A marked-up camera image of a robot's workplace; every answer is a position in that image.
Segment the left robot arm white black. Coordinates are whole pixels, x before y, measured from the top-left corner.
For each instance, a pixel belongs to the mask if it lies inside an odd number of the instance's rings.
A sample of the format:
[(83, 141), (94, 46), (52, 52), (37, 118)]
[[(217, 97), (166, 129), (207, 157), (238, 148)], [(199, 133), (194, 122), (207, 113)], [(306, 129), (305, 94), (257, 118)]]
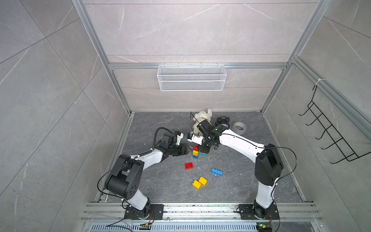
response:
[(165, 161), (169, 156), (188, 154), (187, 144), (181, 143), (183, 137), (184, 134), (179, 131), (167, 132), (147, 152), (134, 156), (120, 155), (114, 168), (107, 174), (104, 187), (134, 209), (148, 214), (150, 200), (139, 190), (143, 170)]

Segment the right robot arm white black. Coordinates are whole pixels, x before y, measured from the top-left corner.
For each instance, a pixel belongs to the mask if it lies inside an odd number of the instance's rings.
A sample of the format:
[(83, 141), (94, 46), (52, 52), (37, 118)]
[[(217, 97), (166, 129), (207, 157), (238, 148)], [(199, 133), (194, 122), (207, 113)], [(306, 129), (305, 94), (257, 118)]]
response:
[(258, 144), (222, 124), (214, 127), (206, 120), (200, 122), (197, 128), (199, 134), (190, 132), (187, 140), (197, 144), (200, 152), (209, 153), (211, 146), (223, 145), (243, 154), (255, 164), (254, 174), (259, 184), (253, 210), (259, 219), (269, 217), (274, 211), (275, 186), (284, 168), (277, 147)]

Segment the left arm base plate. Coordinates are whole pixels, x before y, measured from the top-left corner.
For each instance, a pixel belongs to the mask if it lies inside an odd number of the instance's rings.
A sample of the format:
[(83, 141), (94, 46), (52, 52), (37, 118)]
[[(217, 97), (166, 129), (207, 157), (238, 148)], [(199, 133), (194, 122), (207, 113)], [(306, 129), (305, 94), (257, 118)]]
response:
[(143, 210), (138, 210), (135, 207), (128, 206), (125, 211), (125, 219), (154, 219), (162, 220), (164, 213), (163, 204), (151, 204), (145, 206)]

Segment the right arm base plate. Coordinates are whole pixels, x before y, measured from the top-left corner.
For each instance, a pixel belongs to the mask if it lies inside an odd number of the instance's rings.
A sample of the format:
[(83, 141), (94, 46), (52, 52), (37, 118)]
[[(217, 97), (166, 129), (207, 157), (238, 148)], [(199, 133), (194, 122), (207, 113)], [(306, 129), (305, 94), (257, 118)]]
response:
[(239, 204), (238, 207), (236, 208), (236, 212), (240, 214), (242, 220), (280, 219), (278, 209), (274, 203), (267, 209), (264, 209), (256, 204)]

